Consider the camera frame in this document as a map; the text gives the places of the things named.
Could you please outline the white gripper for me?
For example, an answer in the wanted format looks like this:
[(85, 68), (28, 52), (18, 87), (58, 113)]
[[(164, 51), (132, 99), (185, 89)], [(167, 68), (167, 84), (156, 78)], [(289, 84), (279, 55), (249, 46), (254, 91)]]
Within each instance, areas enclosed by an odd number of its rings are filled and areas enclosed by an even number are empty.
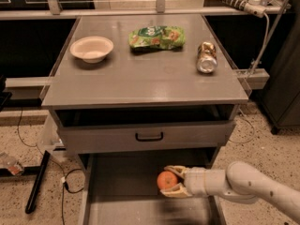
[(160, 192), (169, 198), (187, 198), (191, 196), (206, 196), (205, 169), (193, 167), (188, 169), (181, 165), (168, 165), (164, 168), (184, 179), (184, 185), (176, 185), (171, 188), (162, 189)]

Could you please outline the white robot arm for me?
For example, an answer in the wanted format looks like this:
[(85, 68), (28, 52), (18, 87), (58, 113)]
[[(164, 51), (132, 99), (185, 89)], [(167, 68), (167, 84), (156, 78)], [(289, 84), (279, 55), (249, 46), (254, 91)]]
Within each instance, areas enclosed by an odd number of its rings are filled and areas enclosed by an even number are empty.
[(169, 198), (219, 196), (234, 203), (262, 199), (300, 222), (300, 192), (242, 161), (231, 163), (225, 170), (169, 165), (158, 175), (157, 187)]

